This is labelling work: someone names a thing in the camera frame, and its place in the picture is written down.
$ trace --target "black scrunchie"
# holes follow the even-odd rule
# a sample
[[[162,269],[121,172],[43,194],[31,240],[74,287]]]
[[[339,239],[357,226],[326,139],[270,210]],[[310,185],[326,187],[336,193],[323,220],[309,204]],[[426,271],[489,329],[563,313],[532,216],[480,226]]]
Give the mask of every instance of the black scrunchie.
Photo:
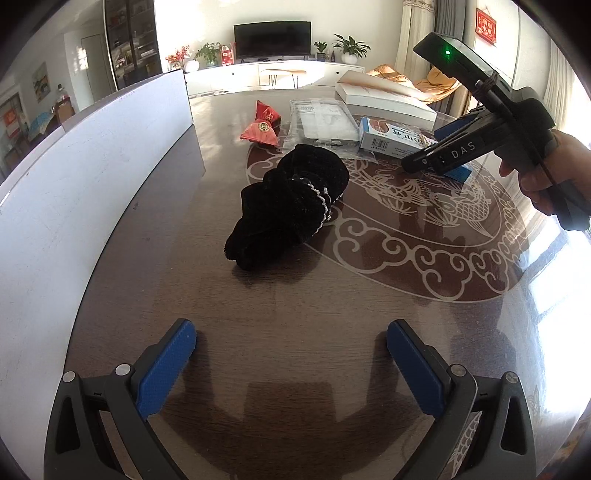
[[[242,218],[226,241],[226,258],[253,270],[308,241],[348,182],[335,153],[296,145],[261,182],[242,189]]]

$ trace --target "white plant pot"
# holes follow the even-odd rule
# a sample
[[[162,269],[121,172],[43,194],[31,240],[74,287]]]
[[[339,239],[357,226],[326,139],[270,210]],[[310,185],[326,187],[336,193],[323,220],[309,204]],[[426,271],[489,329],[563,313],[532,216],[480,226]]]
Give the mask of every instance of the white plant pot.
[[[185,64],[185,73],[196,72],[199,70],[199,61],[198,60],[189,60]]]
[[[340,59],[343,63],[346,63],[347,65],[355,65],[359,60],[357,55],[351,55],[350,53],[343,53]]]

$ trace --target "orange cloth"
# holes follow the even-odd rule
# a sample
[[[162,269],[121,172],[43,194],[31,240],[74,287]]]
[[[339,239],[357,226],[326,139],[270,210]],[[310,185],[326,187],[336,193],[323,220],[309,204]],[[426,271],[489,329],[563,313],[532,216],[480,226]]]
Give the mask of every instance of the orange cloth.
[[[391,82],[402,83],[408,87],[413,87],[424,93],[428,93],[431,97],[423,100],[425,103],[438,102],[446,96],[451,95],[461,85],[456,79],[449,78],[442,74],[441,70],[436,67],[431,69],[427,74],[426,79],[414,83],[387,64],[382,64],[374,68],[368,72],[368,74],[390,80]]]

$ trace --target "black tv screen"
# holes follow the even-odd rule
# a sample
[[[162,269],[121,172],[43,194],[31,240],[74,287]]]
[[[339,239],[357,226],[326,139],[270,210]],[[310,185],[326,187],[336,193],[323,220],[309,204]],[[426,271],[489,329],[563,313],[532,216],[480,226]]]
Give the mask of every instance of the black tv screen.
[[[234,25],[239,59],[310,55],[311,22]]]

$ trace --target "white door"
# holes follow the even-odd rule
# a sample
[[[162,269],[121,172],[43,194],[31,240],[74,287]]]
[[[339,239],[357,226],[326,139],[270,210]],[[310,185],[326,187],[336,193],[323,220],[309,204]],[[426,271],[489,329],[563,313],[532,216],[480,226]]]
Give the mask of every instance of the white door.
[[[92,98],[95,102],[110,95],[111,84],[109,83],[109,73],[105,65],[105,56],[103,55],[103,41],[100,35],[91,35],[82,39],[82,48],[86,50],[88,68],[88,83],[92,91]]]

